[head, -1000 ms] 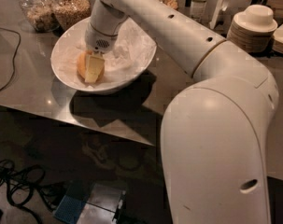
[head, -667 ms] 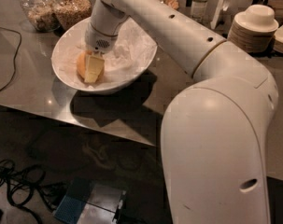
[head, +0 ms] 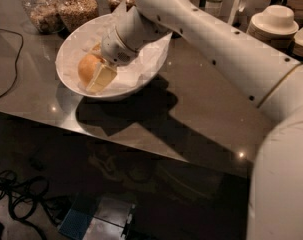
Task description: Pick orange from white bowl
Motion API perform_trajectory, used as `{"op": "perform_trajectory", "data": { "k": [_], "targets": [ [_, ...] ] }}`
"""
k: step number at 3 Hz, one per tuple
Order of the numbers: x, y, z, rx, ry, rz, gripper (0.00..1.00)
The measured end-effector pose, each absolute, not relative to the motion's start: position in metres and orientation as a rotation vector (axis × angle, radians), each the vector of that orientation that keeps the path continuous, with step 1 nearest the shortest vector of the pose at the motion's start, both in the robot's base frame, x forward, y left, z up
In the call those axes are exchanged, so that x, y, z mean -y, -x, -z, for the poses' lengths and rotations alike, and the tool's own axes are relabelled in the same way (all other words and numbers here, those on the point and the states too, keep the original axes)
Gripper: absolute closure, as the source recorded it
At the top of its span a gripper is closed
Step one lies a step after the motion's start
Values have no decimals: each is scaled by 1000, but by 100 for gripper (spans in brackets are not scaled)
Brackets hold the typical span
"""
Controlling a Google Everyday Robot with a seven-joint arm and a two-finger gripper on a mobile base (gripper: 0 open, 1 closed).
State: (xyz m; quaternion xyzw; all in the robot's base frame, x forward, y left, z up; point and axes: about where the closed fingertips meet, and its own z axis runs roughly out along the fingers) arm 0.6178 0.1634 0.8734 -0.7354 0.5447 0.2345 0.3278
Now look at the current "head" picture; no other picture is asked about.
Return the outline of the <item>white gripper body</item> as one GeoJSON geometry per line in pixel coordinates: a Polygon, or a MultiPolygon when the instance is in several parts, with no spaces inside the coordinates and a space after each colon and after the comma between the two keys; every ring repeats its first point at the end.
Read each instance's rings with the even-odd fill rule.
{"type": "Polygon", "coordinates": [[[137,52],[122,42],[115,28],[107,30],[102,36],[101,55],[109,63],[117,66],[128,65],[138,57],[137,52]]]}

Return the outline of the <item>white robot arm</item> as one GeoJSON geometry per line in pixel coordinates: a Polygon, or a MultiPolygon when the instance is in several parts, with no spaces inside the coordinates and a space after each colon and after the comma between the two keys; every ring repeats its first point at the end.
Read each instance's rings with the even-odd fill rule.
{"type": "Polygon", "coordinates": [[[135,0],[104,32],[101,52],[127,65],[169,31],[198,48],[277,123],[255,159],[246,240],[303,240],[303,64],[189,0],[135,0]]]}

